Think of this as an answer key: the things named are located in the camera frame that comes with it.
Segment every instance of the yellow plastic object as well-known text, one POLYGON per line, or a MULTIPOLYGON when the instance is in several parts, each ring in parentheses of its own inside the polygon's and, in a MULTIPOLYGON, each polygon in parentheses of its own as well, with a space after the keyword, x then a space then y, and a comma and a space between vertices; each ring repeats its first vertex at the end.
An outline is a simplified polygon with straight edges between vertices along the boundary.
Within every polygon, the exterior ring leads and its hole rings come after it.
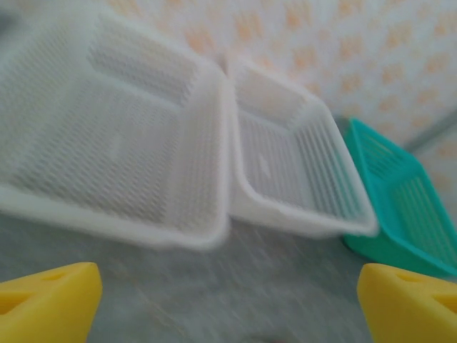
POLYGON ((367 264, 357 292, 375 343, 457 342, 457 284, 367 264))
POLYGON ((0 342, 83 343, 100 297, 101 279, 94 263, 0 283, 0 342))

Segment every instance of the orange pattern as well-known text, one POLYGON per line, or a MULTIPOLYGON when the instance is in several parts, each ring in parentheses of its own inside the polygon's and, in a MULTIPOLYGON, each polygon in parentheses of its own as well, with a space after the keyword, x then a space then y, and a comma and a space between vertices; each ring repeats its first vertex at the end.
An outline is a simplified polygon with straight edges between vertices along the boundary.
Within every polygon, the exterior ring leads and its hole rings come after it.
POLYGON ((340 19, 356 15, 363 9, 364 0, 339 0, 338 17, 340 19))
POLYGON ((261 38, 263 35, 260 18, 255 13, 239 14, 235 16, 236 31, 242 41, 261 38))
POLYGON ((316 50, 312 46, 293 50, 293 62, 297 70, 316 66, 316 50))
MULTIPOLYGON (((9 1, 27 16, 51 2, 9 1)), ((251 55, 400 144, 457 107, 457 1, 92 1, 199 54, 251 55)))
POLYGON ((451 57, 448 52, 434 54, 426 63, 426 71, 430 74, 444 71, 448 68, 451 57))
POLYGON ((384 98, 379 104, 379 110, 382 112, 393 111, 398 106, 398 97, 396 95, 389 95, 384 98))
POLYGON ((287 27, 294 31, 300 28, 304 23, 312 24, 311 6, 307 1, 293 2, 285 4, 287 27))
POLYGON ((386 47, 388 49, 395 49, 401 45, 408 45, 411 41, 411 24, 409 22, 402 22, 392 26, 388 30, 386 47))
POLYGON ((443 12, 438 17, 438 23, 435 26, 435 36, 448 36, 457 33, 457 10, 443 12))
POLYGON ((433 101, 438 96, 438 92, 435 89, 425 89, 420 91, 417 96, 417 102, 421 105, 427 104, 433 101))
POLYGON ((346 36, 340 39, 340 59, 348 61, 362 53, 362 37, 360 34, 346 36))
POLYGON ((403 64, 395 63, 385 66, 383 69, 383 84, 391 84, 404 76, 403 64))
POLYGON ((457 143, 447 141, 437 149, 438 155, 444 159, 457 159, 457 143))
POLYGON ((210 33, 202 26, 186 32, 187 44, 199 54, 211 51, 214 47, 210 33))
POLYGON ((360 89, 362 80, 359 74, 349 74, 341 77, 341 93, 352 93, 360 89))

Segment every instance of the white plastic basket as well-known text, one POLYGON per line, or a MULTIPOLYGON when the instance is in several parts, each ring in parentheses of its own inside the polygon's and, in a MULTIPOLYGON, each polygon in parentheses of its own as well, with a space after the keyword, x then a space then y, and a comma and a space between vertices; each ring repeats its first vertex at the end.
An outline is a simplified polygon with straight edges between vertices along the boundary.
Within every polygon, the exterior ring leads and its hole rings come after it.
POLYGON ((1 52, 0 210, 149 246, 222 242, 222 70, 97 5, 51 15, 1 52))
POLYGON ((309 237, 373 236, 376 216, 326 105, 245 59, 235 89, 231 215, 309 237))

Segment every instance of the tiled wall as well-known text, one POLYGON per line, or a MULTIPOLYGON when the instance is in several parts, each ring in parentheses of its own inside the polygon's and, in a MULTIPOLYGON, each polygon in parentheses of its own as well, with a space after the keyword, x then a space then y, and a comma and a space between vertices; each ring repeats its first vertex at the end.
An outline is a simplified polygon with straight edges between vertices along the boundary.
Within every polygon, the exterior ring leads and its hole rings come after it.
MULTIPOLYGON (((457 108, 457 0, 94 1, 200 54, 247 54, 399 144, 457 108)), ((421 161, 457 221, 456 137, 421 161)))

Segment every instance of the gray floor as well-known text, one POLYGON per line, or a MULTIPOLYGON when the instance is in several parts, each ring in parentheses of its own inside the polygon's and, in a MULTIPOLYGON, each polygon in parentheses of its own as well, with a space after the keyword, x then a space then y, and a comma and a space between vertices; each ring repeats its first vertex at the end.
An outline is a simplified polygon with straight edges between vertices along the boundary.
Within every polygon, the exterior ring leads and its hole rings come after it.
POLYGON ((88 342, 371 342, 357 302, 362 258, 233 223, 216 251, 155 252, 0 216, 0 281, 81 261, 104 283, 88 342))

